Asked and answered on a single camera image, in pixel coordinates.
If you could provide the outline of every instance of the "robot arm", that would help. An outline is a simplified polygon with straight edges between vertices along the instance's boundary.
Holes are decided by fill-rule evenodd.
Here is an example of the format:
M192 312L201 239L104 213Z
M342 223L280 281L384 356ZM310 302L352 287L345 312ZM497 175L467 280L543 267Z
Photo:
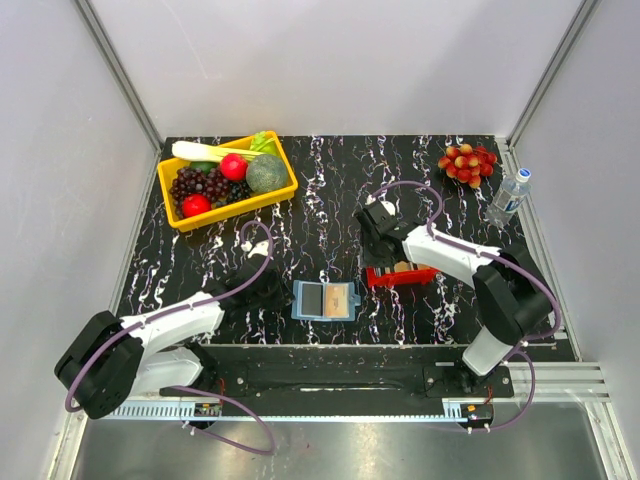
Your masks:
M464 365L476 377L491 373L496 365L552 311L547 297L531 282L497 262L465 252L443 242L455 240L476 252L504 256L544 283L526 247L501 250L475 245L437 232L432 237L423 224L399 222L395 208L378 200L356 213L362 227L366 266L389 267L400 261L432 266L476 290L484 327L463 353Z
M212 282L190 298L142 315L115 317L111 312L98 313L87 323L55 367L55 375L67 388L78 376L89 358L110 337L139 322L145 324L150 316L157 317L124 335L100 356L80 382L75 399L89 418L102 418L127 397L157 392L173 385L201 385L211 379L208 359L195 346L177 347L178 342L202 333L213 333L230 315L241 315L255 308L279 310L292 301L280 274L267 268L260 277L241 292L222 301L214 297L230 291L253 277L265 260L262 244L249 254L242 267L223 282Z

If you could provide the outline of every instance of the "table surface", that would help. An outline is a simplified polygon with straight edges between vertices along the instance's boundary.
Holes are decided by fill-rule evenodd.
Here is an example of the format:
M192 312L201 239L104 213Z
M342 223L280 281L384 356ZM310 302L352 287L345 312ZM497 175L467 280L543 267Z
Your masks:
M218 144L220 137L169 138L163 159L176 140ZM430 183L444 199L438 229L479 244L504 247L525 242L517 216L503 231L482 220L502 179L502 167L478 190L447 178L437 161L449 145L484 145L498 154L491 136L337 136L282 137L298 178L295 197L279 205L182 234L172 229L156 178L117 314L143 313L189 297L211 278L241 265L241 226L259 219L270 226L274 259L283 278L355 282L362 297L354 322L300 322L291 308L255 311L225 322L198 340L214 344L465 344L482 322L473 289L438 274L425 285L369 289L358 265L360 229L353 218L367 196L395 180ZM386 193L405 219L426 220L434 199L410 188ZM263 234L257 233L258 241Z

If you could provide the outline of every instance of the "gray wall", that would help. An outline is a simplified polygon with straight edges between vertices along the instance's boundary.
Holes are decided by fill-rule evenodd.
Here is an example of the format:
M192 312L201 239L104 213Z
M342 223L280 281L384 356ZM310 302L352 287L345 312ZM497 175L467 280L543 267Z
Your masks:
M604 1L516 151L586 359L640 467L640 3Z
M93 3L164 136L504 136L580 0Z
M72 2L0 2L0 476L40 478L53 367L109 306L154 160Z

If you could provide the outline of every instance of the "plastic bottle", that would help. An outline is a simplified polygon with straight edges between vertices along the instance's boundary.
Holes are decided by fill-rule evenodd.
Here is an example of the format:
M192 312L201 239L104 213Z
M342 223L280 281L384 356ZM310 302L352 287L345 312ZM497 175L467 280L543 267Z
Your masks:
M515 175L505 177L498 193L493 197L493 202L487 208L485 220L498 228L508 224L531 191L529 178L531 172L526 168L521 168Z

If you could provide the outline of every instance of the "tomato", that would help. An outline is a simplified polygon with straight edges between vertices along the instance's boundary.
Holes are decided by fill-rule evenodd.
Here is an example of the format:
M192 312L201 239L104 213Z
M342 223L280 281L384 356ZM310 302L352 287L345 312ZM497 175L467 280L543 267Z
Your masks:
M184 199L184 202L182 202L182 213L187 218L195 217L196 215L208 212L209 210L211 210L211 203L209 203L207 197L200 195L199 193L189 195Z
M220 162L220 171L232 182L244 180L249 164L242 155L230 153Z

